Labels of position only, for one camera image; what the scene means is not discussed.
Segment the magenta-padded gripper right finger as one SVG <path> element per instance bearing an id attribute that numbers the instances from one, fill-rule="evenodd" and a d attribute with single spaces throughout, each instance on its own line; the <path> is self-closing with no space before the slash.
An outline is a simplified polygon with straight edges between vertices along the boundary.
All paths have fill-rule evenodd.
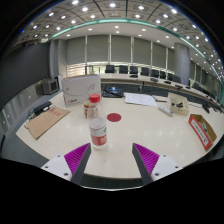
<path id="1" fill-rule="evenodd" d="M 137 143 L 134 143 L 132 146 L 132 154 L 136 160 L 144 185 L 182 169 L 182 167 L 168 155 L 159 155 Z"/>

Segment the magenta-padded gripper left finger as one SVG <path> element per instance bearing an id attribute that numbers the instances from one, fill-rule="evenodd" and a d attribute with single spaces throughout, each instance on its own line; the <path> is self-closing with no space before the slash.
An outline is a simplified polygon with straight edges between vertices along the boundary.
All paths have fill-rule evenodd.
<path id="1" fill-rule="evenodd" d="M 42 166 L 42 169 L 79 185 L 91 154 L 91 144 L 87 143 L 65 155 L 56 155 Z"/>

